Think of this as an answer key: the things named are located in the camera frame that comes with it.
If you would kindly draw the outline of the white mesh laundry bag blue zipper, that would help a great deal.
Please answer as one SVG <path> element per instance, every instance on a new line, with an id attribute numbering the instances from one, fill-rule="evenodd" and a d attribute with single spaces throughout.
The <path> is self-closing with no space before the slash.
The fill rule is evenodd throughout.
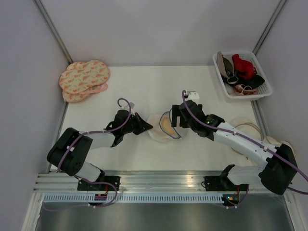
<path id="1" fill-rule="evenodd" d="M 160 143 L 167 143 L 169 141 L 182 140 L 187 130 L 181 127 L 171 126 L 172 110 L 166 111 L 162 114 L 152 115 L 147 119 L 147 123 L 153 128 L 148 130 L 150 137 Z"/>

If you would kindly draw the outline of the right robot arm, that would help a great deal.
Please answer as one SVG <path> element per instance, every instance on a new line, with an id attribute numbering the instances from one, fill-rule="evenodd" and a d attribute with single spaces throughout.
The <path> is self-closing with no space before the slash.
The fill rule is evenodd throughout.
<path id="1" fill-rule="evenodd" d="M 237 185 L 261 184 L 282 195 L 296 175 L 297 163 L 287 144 L 275 146 L 240 132 L 221 117 L 205 115 L 202 105 L 188 100 L 172 106 L 172 127 L 190 128 L 203 138 L 229 146 L 255 163 L 254 166 L 228 165 L 219 175 L 219 183 L 231 191 Z"/>

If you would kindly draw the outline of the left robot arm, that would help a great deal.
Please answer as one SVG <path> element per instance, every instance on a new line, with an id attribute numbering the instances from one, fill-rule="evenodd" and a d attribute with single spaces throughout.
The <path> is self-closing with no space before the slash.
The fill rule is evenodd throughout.
<path id="1" fill-rule="evenodd" d="M 104 130 L 79 132 L 67 128 L 47 155 L 47 161 L 56 166 L 59 172 L 79 178 L 79 191 L 117 191 L 120 179 L 109 177 L 95 165 L 88 163 L 89 150 L 113 148 L 118 146 L 129 133 L 140 135 L 153 126 L 141 118 L 138 113 L 119 110 Z"/>

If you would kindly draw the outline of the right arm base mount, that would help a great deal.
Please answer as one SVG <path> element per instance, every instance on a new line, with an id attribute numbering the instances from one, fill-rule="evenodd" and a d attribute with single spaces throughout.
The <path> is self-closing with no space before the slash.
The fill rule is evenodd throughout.
<path id="1" fill-rule="evenodd" d="M 247 184 L 234 185 L 228 179 L 222 183 L 219 176 L 204 176 L 202 182 L 207 192 L 244 192 L 247 190 Z"/>

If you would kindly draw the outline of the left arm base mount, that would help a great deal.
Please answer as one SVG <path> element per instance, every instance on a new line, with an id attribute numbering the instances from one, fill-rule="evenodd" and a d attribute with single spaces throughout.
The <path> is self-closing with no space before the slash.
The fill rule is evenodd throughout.
<path id="1" fill-rule="evenodd" d="M 119 176 L 102 176 L 96 182 L 89 183 L 84 179 L 78 181 L 78 191 L 118 191 L 120 186 Z"/>

